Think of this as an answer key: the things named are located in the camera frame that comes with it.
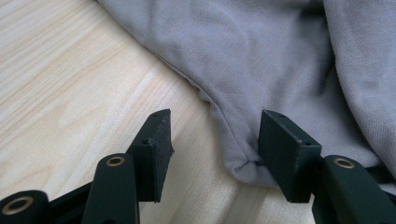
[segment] cloth fold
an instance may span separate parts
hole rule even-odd
[[[263,109],[396,176],[396,2],[99,0],[199,89],[238,180],[276,186],[257,154]]]

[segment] gray fabric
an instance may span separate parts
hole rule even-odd
[[[200,90],[240,181],[276,184],[258,164],[264,108],[317,139],[322,156],[382,161],[396,176],[395,1],[99,2]]]

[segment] wood grain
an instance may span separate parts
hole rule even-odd
[[[313,223],[311,204],[234,180],[209,105],[95,1],[0,1],[0,199],[92,181],[147,116],[172,110],[176,151],[142,223]]]

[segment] light wood surface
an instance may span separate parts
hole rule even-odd
[[[40,189],[53,200],[92,181],[165,108],[176,153],[141,223],[314,223],[311,204],[229,175],[209,104],[97,2],[0,1],[0,199]]]

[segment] black plastic part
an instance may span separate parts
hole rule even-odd
[[[394,204],[358,162],[328,156],[322,169],[322,180],[340,223],[396,223]]]
[[[50,223],[80,223],[90,189],[91,183],[88,183],[50,202]]]
[[[163,183],[174,152],[169,109],[151,114],[127,150],[134,158],[139,202],[161,201]]]
[[[309,202],[320,151],[321,145],[289,118],[262,111],[259,155],[289,202]]]
[[[50,203],[47,194],[39,190],[27,190],[6,197],[0,202],[1,224],[48,223]]]
[[[316,224],[339,224],[333,208],[321,203],[318,198],[315,198],[312,204],[312,214]]]
[[[385,165],[368,167],[366,170],[378,184],[396,183],[395,178]]]
[[[393,202],[393,204],[396,206],[396,196],[395,195],[393,195],[393,194],[391,194],[391,193],[388,193],[388,192],[385,192],[387,195],[388,195],[388,197],[389,197],[389,199]]]
[[[129,155],[118,153],[99,161],[81,223],[139,223],[134,161]]]

